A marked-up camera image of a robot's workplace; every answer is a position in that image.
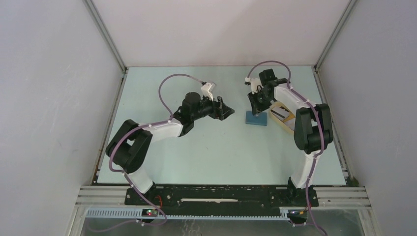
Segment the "blue card holder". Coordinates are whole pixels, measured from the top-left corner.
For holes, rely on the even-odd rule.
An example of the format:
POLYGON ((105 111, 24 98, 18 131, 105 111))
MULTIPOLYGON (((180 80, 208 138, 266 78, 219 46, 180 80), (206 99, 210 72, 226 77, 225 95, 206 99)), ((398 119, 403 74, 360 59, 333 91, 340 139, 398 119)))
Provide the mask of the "blue card holder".
POLYGON ((266 112, 261 112, 254 115, 251 111, 246 111, 245 123, 249 125, 267 126, 268 114, 266 112))

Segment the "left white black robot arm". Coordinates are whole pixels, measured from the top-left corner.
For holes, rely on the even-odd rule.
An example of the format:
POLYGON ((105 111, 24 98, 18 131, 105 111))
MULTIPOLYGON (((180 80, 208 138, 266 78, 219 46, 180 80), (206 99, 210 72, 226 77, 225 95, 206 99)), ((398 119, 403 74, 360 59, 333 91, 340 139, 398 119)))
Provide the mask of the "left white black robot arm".
POLYGON ((150 145, 186 135, 198 119, 210 117, 225 120, 234 112, 220 96, 211 100, 196 92, 189 92, 168 120, 142 125, 131 119, 125 120, 105 150, 110 158, 109 169, 116 172, 113 165, 118 165, 118 171, 137 190, 136 198, 142 204, 149 205, 155 200, 155 191, 152 189, 154 181, 146 173, 143 163, 150 145))

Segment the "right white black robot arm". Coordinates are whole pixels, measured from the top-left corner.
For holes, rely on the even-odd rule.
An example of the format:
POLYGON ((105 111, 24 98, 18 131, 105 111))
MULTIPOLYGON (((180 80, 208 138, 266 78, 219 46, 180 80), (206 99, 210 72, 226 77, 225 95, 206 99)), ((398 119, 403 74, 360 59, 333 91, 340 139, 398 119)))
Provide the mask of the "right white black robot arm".
POLYGON ((262 71, 257 78, 247 76, 245 84, 251 87, 247 95, 252 116, 266 110, 273 111, 273 102, 280 105, 281 122, 292 118, 297 148, 304 152, 304 160, 290 176, 287 184, 286 199, 294 206, 300 205, 311 190, 316 164, 328 144, 333 141, 332 120, 328 104, 311 102, 298 93, 289 79, 278 79, 272 69, 262 71))

